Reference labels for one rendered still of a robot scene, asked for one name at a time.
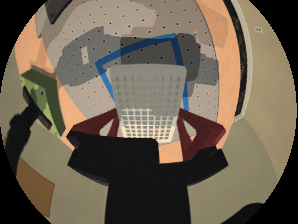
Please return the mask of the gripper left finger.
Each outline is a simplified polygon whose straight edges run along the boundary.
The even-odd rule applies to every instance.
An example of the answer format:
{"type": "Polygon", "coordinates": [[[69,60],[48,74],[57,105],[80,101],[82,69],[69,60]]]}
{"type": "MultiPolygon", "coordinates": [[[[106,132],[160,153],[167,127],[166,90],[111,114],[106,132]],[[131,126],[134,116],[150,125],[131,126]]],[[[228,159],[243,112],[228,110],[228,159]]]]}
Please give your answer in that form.
{"type": "Polygon", "coordinates": [[[85,134],[100,135],[100,130],[113,119],[111,128],[107,136],[117,137],[119,128],[119,118],[116,108],[103,114],[97,115],[80,123],[73,125],[71,130],[84,132],[85,134]]]}

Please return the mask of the blue tape outline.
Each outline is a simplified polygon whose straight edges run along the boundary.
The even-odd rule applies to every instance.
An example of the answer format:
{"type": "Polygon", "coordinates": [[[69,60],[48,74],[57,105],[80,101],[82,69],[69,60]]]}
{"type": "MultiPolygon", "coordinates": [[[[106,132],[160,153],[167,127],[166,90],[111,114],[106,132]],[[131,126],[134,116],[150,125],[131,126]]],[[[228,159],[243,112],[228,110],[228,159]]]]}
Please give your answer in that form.
{"type": "MultiPolygon", "coordinates": [[[[162,43],[162,42],[167,42],[167,41],[171,41],[172,44],[172,48],[174,51],[174,55],[175,55],[175,59],[176,59],[176,64],[177,65],[182,65],[183,64],[183,59],[182,59],[182,55],[181,55],[181,50],[179,47],[179,43],[178,43],[178,39],[176,36],[176,33],[172,33],[172,34],[166,34],[166,35],[161,35],[161,36],[156,36],[156,37],[152,37],[149,39],[145,39],[136,43],[133,43],[131,45],[128,45],[126,47],[123,47],[105,57],[103,57],[102,59],[98,60],[97,62],[95,62],[95,65],[97,67],[97,70],[109,92],[109,94],[111,95],[113,101],[114,101],[114,96],[113,96],[113,92],[112,92],[112,86],[111,83],[103,69],[104,64],[122,56],[125,55],[129,52],[138,50],[140,48],[144,48],[150,45],[154,45],[154,44],[158,44],[158,43],[162,43]]],[[[187,91],[187,83],[185,81],[185,87],[184,87],[184,91],[183,91],[183,108],[187,111],[189,111],[189,103],[188,103],[188,91],[187,91]]]]}

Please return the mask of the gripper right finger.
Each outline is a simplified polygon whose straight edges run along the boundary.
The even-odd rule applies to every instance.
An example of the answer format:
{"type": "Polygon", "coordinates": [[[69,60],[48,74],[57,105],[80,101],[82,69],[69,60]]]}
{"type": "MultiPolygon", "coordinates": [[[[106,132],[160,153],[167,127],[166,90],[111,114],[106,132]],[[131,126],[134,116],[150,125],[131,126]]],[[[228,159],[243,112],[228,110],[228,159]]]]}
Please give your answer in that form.
{"type": "Polygon", "coordinates": [[[226,133],[223,125],[182,108],[179,110],[177,128],[183,161],[192,160],[200,149],[216,146],[226,133]],[[183,119],[196,130],[196,136],[193,141],[185,128],[183,119]]]}

